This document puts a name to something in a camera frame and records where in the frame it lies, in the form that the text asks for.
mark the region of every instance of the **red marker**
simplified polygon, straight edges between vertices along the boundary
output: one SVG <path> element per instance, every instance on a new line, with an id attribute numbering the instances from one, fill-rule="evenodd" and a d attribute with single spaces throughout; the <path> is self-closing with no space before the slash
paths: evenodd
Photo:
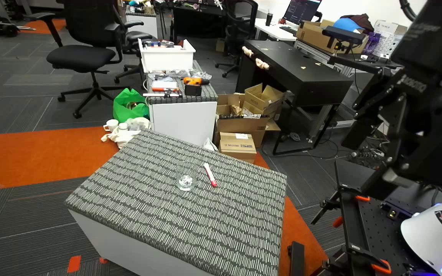
<path id="1" fill-rule="evenodd" d="M 206 169 L 207 176 L 209 177 L 209 180 L 211 181 L 211 186 L 217 187 L 218 184 L 216 183 L 216 180 L 214 179 L 213 172 L 211 171 L 211 168 L 209 168 L 209 164 L 204 163 L 204 168 Z"/>

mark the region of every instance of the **upholstered ottoman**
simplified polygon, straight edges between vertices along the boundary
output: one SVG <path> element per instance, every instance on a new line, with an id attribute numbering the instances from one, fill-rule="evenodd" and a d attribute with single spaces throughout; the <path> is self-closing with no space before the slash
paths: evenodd
<path id="1" fill-rule="evenodd" d="M 285 189 L 285 175 L 142 131 L 65 204 L 103 258 L 141 276 L 276 276 Z"/>

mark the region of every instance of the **orange carpet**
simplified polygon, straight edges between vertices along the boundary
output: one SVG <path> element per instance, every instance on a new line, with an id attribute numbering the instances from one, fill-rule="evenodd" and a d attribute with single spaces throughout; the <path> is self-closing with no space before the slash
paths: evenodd
<path id="1" fill-rule="evenodd" d="M 58 31 L 62 30 L 66 26 L 65 19 L 52 19 L 52 22 Z M 48 35 L 51 33 L 46 23 L 42 20 L 30 21 L 25 24 L 25 27 L 35 28 L 37 30 L 21 30 L 21 33 L 46 33 Z"/>
<path id="2" fill-rule="evenodd" d="M 104 133 L 102 127 L 94 127 L 1 134 L 0 187 L 90 176 L 118 151 L 115 143 L 100 141 Z M 255 164 L 269 168 L 260 154 Z M 297 241 L 305 245 L 307 276 L 327 256 L 293 203 L 288 197 L 285 200 L 279 275 L 289 275 L 287 247 Z"/>

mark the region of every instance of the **white storage bin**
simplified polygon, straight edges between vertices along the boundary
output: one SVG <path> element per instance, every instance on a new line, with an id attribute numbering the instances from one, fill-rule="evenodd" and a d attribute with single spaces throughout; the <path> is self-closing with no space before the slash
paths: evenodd
<path id="1" fill-rule="evenodd" d="M 141 48 L 142 67 L 144 72 L 192 70 L 194 47 L 185 39 L 184 47 L 175 45 L 173 48 L 143 47 Z"/>

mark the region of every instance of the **orange power drill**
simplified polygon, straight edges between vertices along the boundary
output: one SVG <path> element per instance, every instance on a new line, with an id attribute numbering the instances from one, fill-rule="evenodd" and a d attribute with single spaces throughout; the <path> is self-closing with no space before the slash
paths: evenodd
<path id="1" fill-rule="evenodd" d="M 209 84 L 209 80 L 201 77 L 184 77 L 185 95 L 186 96 L 201 96 L 203 84 Z"/>

